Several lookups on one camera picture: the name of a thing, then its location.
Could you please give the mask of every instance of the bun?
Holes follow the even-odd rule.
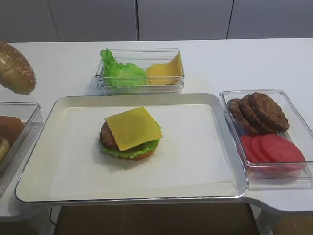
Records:
[[[0,136],[0,161],[4,158],[9,149],[10,145],[8,140]]]
[[[10,116],[0,116],[0,135],[9,141],[9,144],[15,142],[24,128],[24,124],[19,118]]]
[[[145,153],[142,153],[142,154],[139,154],[139,155],[137,155],[134,158],[123,158],[123,159],[135,160],[135,161],[142,160],[142,159],[145,159],[145,158],[149,157],[151,154],[153,154],[154,151],[155,151],[155,149],[154,150],[150,150],[150,151],[145,152]]]
[[[0,42],[0,83],[17,94],[30,94],[36,86],[28,60],[11,45]]]

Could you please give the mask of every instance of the white tray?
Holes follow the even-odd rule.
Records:
[[[100,152],[104,118],[145,106],[162,127],[142,161]],[[240,197],[248,180],[217,97],[77,96],[57,101],[16,187],[23,202],[144,202]]]

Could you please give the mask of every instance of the floor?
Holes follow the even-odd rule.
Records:
[[[0,234],[46,235],[30,223],[0,223]],[[62,207],[54,235],[258,235],[247,204]],[[283,217],[274,235],[313,235],[313,216]]]

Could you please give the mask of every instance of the burger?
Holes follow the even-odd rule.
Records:
[[[158,147],[161,127],[144,107],[105,118],[99,144],[102,152],[126,160],[142,160]]]

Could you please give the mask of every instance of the container with patties and tomato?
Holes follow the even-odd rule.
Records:
[[[282,90],[220,96],[250,179],[312,177],[312,131]]]

